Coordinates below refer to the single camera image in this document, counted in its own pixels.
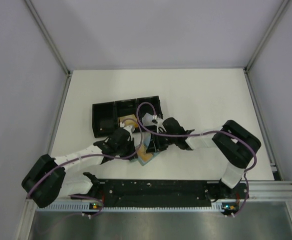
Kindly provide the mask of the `green card holder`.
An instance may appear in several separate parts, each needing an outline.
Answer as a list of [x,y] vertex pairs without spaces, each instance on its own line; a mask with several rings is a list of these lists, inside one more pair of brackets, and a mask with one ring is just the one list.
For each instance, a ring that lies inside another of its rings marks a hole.
[[137,151],[137,158],[131,160],[132,163],[139,162],[142,166],[145,166],[151,160],[156,158],[160,153],[159,152],[146,152],[150,146],[151,135],[149,133],[142,134],[142,145]]

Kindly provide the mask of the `black three-compartment tray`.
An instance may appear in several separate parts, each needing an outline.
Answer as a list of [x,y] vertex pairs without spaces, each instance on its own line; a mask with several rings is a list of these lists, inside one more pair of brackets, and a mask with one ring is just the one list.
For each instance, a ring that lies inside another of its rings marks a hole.
[[163,117],[159,96],[149,96],[118,100],[92,105],[92,130],[95,138],[102,138],[114,133],[119,128],[119,123],[125,117],[136,117],[137,107],[148,102],[151,105],[143,105],[139,110],[139,119],[146,113],[156,113]]

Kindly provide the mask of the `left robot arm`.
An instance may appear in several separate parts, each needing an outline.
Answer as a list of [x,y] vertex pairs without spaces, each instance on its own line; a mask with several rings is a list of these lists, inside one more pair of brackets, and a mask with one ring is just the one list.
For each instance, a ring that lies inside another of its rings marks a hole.
[[27,197],[39,208],[70,195],[99,194],[96,177],[88,168],[105,164],[113,159],[131,160],[137,157],[134,127],[117,129],[105,140],[96,141],[85,149],[67,155],[51,157],[42,155],[21,182]]

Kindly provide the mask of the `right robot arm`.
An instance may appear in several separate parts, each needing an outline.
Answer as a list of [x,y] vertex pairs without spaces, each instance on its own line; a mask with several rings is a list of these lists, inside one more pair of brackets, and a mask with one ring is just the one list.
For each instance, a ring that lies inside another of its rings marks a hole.
[[173,117],[161,119],[151,115],[144,117],[142,124],[147,132],[154,131],[147,149],[149,153],[162,152],[170,145],[185,151],[218,148],[228,160],[219,185],[219,192],[225,198],[237,192],[238,183],[262,145],[256,136],[234,120],[226,121],[220,129],[201,133],[194,133],[193,129],[185,130]]

